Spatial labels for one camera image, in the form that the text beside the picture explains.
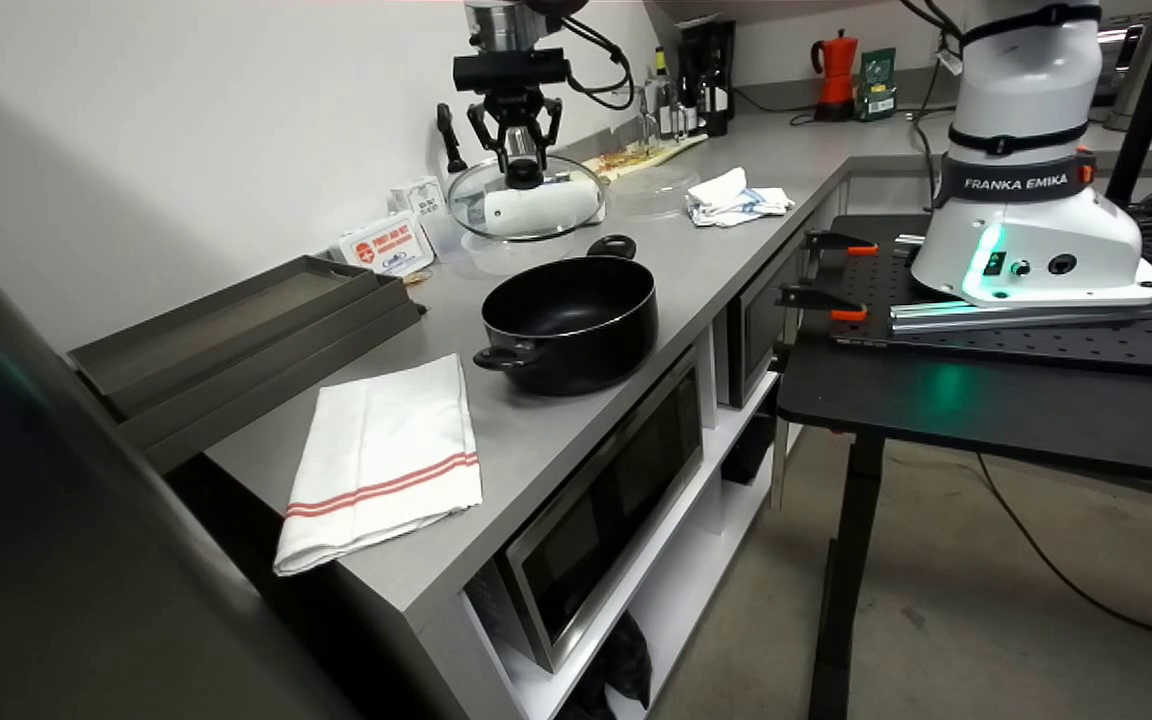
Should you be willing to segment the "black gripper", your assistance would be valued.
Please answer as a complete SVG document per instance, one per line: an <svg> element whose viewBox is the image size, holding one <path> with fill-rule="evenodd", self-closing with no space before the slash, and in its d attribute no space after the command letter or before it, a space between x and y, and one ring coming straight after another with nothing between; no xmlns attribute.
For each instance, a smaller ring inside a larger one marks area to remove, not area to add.
<svg viewBox="0 0 1152 720"><path fill-rule="evenodd" d="M494 168L509 168L506 140L524 132L535 145L535 168L547 168L547 150L562 137L565 104L546 96L542 86L506 86L490 90L481 104L469 108L469 123L490 150Z"/></svg>

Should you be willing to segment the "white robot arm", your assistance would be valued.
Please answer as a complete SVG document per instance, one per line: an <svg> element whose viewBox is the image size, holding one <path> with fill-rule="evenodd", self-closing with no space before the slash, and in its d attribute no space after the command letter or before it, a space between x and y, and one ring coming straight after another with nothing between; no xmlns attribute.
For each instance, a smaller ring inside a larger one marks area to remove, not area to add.
<svg viewBox="0 0 1152 720"><path fill-rule="evenodd" d="M469 119L512 189L535 189L562 114L546 84L571 84L547 33L569 28L621 49L577 19L589 0L465 0L469 54L452 84L481 90ZM985 23L962 28L938 0L899 0L963 61L948 154L914 279L927 298L892 309L896 333L1035 322L1152 309L1152 259L1141 222L1092 189L1080 147L1099 76L1099 0L996 0Z"/></svg>

